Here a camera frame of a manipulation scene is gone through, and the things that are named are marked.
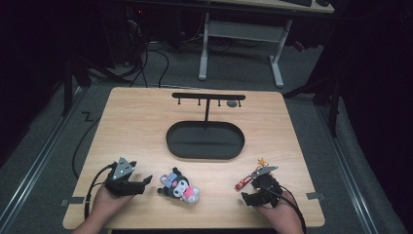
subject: hand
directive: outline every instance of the hand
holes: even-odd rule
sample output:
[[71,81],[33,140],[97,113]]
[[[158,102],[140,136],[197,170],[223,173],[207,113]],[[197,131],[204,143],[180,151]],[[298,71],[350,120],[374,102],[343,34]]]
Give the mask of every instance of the hand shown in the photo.
[[[283,191],[282,196],[296,205],[293,197],[288,192]],[[270,225],[280,234],[303,233],[301,220],[298,217],[297,212],[288,203],[286,203],[285,200],[280,199],[277,205],[273,208],[267,208],[264,206],[256,206],[253,208],[262,214],[268,220]]]
[[91,213],[88,218],[74,230],[73,233],[98,233],[103,226],[133,197],[134,195],[116,197],[104,187],[104,184],[101,185],[96,192],[96,196],[94,197]]

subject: black oval tray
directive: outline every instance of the black oval tray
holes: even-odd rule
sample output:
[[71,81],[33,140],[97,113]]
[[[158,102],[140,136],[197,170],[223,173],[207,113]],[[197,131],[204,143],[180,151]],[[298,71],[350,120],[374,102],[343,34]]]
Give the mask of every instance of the black oval tray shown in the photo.
[[169,151],[185,159],[232,159],[241,153],[244,141],[243,132],[227,122],[181,121],[167,132]]

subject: kuromi plush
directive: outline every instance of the kuromi plush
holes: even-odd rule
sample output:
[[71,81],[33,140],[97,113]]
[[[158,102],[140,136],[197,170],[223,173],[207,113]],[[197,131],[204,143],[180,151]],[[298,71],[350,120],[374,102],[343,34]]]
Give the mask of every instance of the kuromi plush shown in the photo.
[[180,199],[189,205],[197,203],[200,198],[200,189],[192,187],[178,168],[173,168],[169,175],[162,175],[160,181],[164,187],[158,188],[158,193]]

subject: gray carpet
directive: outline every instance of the gray carpet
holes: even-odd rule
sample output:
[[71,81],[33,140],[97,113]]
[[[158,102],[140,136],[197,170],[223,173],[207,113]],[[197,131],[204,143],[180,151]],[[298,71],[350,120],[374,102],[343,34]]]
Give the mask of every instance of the gray carpet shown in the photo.
[[[193,87],[281,93],[306,83],[322,51],[322,48],[315,48],[300,53],[291,47],[284,48],[280,68],[285,86],[278,89],[268,58],[261,55],[268,53],[268,48],[272,45],[259,44],[251,48],[252,44],[246,46],[246,42],[239,43],[229,50],[225,45],[211,46],[208,77],[204,82],[197,79],[201,51],[198,43],[185,44],[180,50],[153,44],[151,49],[158,48],[158,52],[162,52],[169,59],[168,70],[162,79],[165,88]],[[167,68],[167,60],[158,53],[149,52],[148,55],[145,78],[150,86],[156,86]],[[118,68],[115,72],[121,73],[125,69]],[[28,187],[30,192],[22,199],[22,206],[17,207],[19,212],[16,216],[11,217],[12,222],[6,228],[7,233],[70,233],[62,227],[66,212],[62,201],[71,197],[76,185],[76,177],[71,168],[72,157],[75,156],[75,169],[78,174],[82,170],[96,129],[94,126],[81,141],[82,136],[93,124],[87,120],[87,113],[90,113],[90,120],[96,120],[102,114],[110,90],[117,86],[125,85],[106,79],[94,79],[88,90],[80,91],[75,96],[77,99],[67,120],[60,117],[63,110],[63,88],[60,88],[33,121],[19,148],[1,168],[0,211],[8,209],[9,202],[19,189],[19,185],[25,181],[25,176],[39,154],[47,155],[47,164],[39,169],[39,176],[33,178],[34,186]],[[145,87],[142,74],[136,79],[134,86]],[[313,106],[311,95],[287,99],[286,104],[316,191],[324,195],[320,204],[325,216],[325,225],[320,228],[309,228],[308,233],[367,233],[337,160],[337,145],[352,169],[352,175],[365,199],[365,205],[374,218],[374,231],[406,233],[363,158],[343,103],[340,105],[338,137],[335,139],[331,139],[320,117],[324,107]],[[42,151],[54,127],[63,120],[67,122],[56,142],[52,144],[53,148],[48,152]]]

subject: wooden tabletop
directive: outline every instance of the wooden tabletop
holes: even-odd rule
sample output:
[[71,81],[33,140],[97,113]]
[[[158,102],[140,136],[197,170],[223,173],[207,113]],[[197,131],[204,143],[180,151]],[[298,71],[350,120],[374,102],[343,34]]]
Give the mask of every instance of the wooden tabletop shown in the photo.
[[287,3],[280,0],[209,0],[210,2],[227,3],[227,4],[241,4],[254,7],[265,8],[278,8],[292,11],[301,12],[314,12],[314,13],[328,13],[334,12],[334,8],[329,4],[327,7],[323,7],[313,0],[311,7],[301,6],[297,4]]
[[[229,107],[226,101],[210,102],[209,120],[230,122],[244,133],[243,151],[231,160],[189,160],[171,154],[166,133],[183,120],[204,120],[206,103],[197,99],[177,99],[175,92],[245,95],[242,107]],[[123,156],[136,161],[130,181],[142,181],[153,175],[142,195],[108,224],[114,229],[152,228],[260,228],[266,220],[248,207],[241,192],[255,193],[249,184],[241,191],[235,185],[251,174],[258,159],[279,168],[272,175],[295,196],[307,226],[322,226],[324,217],[318,200],[309,200],[315,192],[300,145],[294,133],[284,100],[276,92],[212,91],[115,88],[107,101],[90,152],[80,174],[73,197],[85,197],[95,175]],[[163,187],[159,178],[173,167],[182,171],[193,186],[201,189],[197,204],[186,205],[157,193]],[[107,173],[97,182],[106,179]],[[63,226],[76,228],[83,221],[84,204],[70,204]]]

